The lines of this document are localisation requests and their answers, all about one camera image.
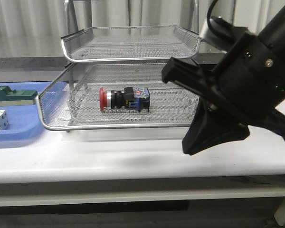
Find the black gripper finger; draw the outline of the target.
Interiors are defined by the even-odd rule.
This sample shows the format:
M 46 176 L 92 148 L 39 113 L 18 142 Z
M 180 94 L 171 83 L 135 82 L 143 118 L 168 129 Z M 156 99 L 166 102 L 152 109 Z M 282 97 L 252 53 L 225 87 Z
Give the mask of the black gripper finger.
M 210 147 L 246 139 L 250 131 L 220 109 L 212 111 L 209 102 L 200 98 L 193 121 L 182 139 L 184 154 L 195 155 Z

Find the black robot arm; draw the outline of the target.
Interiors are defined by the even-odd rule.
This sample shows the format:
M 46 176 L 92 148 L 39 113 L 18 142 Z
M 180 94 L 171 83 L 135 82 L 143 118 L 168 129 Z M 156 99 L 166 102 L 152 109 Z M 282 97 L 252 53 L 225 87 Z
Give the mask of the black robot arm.
M 161 72 L 199 95 L 192 124 L 182 140 L 185 154 L 246 139 L 249 126 L 265 128 L 285 141 L 285 115 L 276 107 L 285 100 L 285 5 L 255 35 L 207 12 L 209 43 L 226 52 L 208 69 L 196 62 L 170 58 Z

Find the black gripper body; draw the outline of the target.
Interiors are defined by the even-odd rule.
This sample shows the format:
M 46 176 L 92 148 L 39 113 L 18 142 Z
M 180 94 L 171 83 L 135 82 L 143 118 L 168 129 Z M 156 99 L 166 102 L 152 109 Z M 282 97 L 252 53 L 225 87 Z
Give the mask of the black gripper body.
M 245 33 L 213 69 L 172 57 L 161 78 L 204 98 L 212 111 L 285 140 L 285 115 L 276 109 L 285 100 L 285 35 Z

